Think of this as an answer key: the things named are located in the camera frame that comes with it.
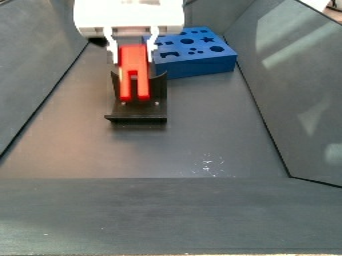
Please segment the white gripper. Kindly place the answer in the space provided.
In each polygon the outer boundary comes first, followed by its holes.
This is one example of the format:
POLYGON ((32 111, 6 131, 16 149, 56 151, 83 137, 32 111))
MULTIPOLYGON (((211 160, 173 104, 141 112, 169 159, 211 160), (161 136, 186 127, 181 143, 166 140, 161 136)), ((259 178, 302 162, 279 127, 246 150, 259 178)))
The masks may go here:
POLYGON ((108 42, 112 63, 119 62, 118 37, 150 35, 147 57, 153 52, 159 33, 178 34, 185 26, 183 0, 75 0, 74 23, 84 38, 103 38, 108 42))

